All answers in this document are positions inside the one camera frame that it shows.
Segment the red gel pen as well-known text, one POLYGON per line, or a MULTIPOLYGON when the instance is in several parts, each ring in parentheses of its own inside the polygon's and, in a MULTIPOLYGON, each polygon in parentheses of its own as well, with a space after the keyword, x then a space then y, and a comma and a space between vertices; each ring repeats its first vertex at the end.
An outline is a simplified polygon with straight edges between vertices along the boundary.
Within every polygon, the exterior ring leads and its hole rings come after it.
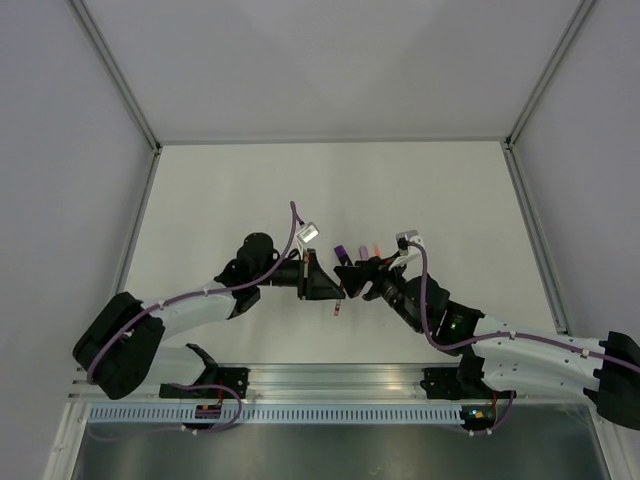
POLYGON ((345 290, 344 290, 344 283, 342 282, 342 280, 340 281, 340 289, 341 289, 341 291, 343 293, 343 297, 341 299, 337 299, 336 300, 336 303, 335 303, 335 306, 334 306, 334 317, 338 317, 340 315, 341 306, 342 306, 342 300, 344 298, 346 298, 345 297, 346 294, 345 294, 345 290))

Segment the pink highlighter pen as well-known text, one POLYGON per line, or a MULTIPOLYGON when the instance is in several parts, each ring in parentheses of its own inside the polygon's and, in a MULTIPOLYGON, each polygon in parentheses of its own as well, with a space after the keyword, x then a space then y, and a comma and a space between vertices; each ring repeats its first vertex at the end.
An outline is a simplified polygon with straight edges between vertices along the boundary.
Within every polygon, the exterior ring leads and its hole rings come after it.
POLYGON ((365 245, 361 245, 359 247, 359 257, 362 261, 367 261, 369 259, 369 252, 365 245))

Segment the black purple-tip highlighter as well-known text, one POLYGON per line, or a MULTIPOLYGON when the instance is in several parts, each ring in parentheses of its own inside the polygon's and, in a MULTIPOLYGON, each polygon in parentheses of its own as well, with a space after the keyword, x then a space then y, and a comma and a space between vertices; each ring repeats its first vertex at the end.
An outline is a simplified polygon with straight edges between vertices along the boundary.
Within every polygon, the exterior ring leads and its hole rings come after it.
POLYGON ((334 252, 341 266, 351 265, 351 259, 343 245, 338 245, 334 248, 334 252))

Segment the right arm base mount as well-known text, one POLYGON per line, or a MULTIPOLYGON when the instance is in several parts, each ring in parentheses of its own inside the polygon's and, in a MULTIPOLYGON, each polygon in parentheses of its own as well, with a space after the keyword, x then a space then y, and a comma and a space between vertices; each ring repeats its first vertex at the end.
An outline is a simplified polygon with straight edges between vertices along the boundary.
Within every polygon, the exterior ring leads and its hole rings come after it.
POLYGON ((490 387, 483 383, 485 359, 465 354, 457 367, 429 367, 422 370, 420 387, 428 399, 466 400, 492 399, 490 387))

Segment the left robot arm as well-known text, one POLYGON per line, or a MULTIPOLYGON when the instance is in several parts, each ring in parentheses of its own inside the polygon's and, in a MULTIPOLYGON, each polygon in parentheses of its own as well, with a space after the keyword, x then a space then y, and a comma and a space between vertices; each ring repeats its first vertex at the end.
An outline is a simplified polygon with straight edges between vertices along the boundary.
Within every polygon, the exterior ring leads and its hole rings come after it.
POLYGON ((218 364, 199 345, 166 347, 164 341, 196 327, 247 313, 263 286, 293 288, 301 300, 342 300, 342 288, 321 268, 314 250, 280 256, 265 233, 248 235, 234 259, 203 288, 175 300, 146 302, 123 291, 114 295, 76 342, 72 356, 111 400, 156 383, 165 398, 179 385, 205 398, 217 386, 218 364))

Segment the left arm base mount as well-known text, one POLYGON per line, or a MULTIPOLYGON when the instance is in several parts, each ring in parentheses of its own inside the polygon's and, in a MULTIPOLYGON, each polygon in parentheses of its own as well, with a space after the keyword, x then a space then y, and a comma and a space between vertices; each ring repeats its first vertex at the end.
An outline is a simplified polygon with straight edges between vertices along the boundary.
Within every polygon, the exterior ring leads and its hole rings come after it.
POLYGON ((160 365, 160 372, 168 375, 168 381, 160 384, 160 398, 220 402, 235 397, 246 398, 251 370, 222 366, 197 344, 164 349, 160 365))

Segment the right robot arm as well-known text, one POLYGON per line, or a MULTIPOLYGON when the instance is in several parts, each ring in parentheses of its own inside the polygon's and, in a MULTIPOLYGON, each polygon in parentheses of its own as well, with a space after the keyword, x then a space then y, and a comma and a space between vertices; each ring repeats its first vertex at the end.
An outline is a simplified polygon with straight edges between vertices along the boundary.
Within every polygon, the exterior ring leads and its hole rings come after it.
POLYGON ((334 269, 346 293, 382 299, 434 349, 459 358, 457 388, 471 398, 543 396, 586 399, 609 422, 639 427, 639 345, 611 331, 604 339, 517 329, 450 298, 430 275, 405 279, 391 260, 334 269))

